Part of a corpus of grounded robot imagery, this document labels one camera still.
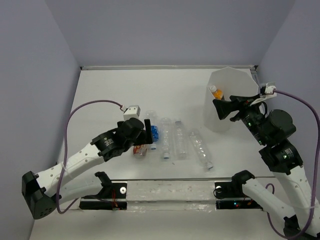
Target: purple cable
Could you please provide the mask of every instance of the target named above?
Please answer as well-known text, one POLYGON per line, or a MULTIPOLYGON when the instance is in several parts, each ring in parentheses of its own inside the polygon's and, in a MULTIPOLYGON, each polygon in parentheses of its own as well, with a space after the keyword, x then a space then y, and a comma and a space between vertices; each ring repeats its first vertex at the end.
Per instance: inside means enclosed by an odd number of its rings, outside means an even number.
MULTIPOLYGON (((284 236, 284 235, 282 235, 281 233, 279 233, 275 229, 274 225, 271 222, 270 215, 269 215, 269 213, 267 213, 269 223, 271 225, 271 228, 275 231, 275 233, 278 234, 280 237, 282 237, 284 239, 292 240, 292 239, 296 239, 296 238, 300 237, 302 234, 304 234, 307 231, 307 229, 309 228, 309 226, 310 226, 310 224, 312 222, 312 219, 313 219, 313 216, 314 216, 314 213, 315 213, 314 206, 315 206, 316 192, 317 192, 318 161, 319 161, 319 150, 320 150, 320 119, 319 119, 319 116, 317 114, 317 111, 308 102, 306 102, 305 100, 301 99, 300 97, 295 96, 295 95, 290 94, 290 93, 287 93, 287 92, 284 92, 284 91, 276 90, 276 89, 273 92, 288 96, 288 97, 293 98, 295 100, 298 100, 299 102, 301 102, 304 105, 306 105, 312 111, 312 113, 313 113, 313 115, 315 117, 315 120, 316 120, 317 128, 318 128, 318 140, 317 140, 317 143, 316 143, 316 150, 315 150, 313 181, 312 181, 312 190, 311 190, 311 204, 310 204, 311 209, 310 209, 309 218, 308 218, 304 228, 298 234, 296 234, 294 236, 284 236)), ((274 193, 275 192, 275 186, 273 184, 271 184, 271 183, 268 183, 265 188, 267 188, 269 186, 272 186, 272 188, 273 188, 272 193, 274 193)))
MULTIPOLYGON (((69 115, 69 117, 68 117, 68 119, 66 121, 66 125, 64 127, 64 157, 63 157, 63 165, 64 166, 67 165, 67 156, 68 156, 67 132, 68 132, 69 121, 70 121, 71 117, 75 114, 76 111, 78 111, 79 109, 83 108, 84 106, 87 106, 87 105, 90 105, 90 104, 95 104, 95 103, 111 103, 111 104, 118 105, 120 107, 120 109, 123 107, 120 103, 118 103, 116 101, 111 101, 111 100, 94 100, 94 101, 86 102, 86 103, 81 104, 80 106, 76 107, 70 113, 70 115, 69 115)), ((65 173, 65 169, 62 168, 61 169, 61 173, 60 173, 60 177, 59 177, 59 180, 58 180, 58 184, 57 184, 57 187, 56 187, 56 194, 55 194, 56 209, 57 209, 59 214, 64 214, 78 200, 78 198, 76 198, 75 200, 73 200, 73 202, 64 211, 61 211, 60 204, 59 204, 59 199, 60 199, 60 188, 61 188, 61 184, 62 184, 62 179, 64 177, 64 173, 65 173)))

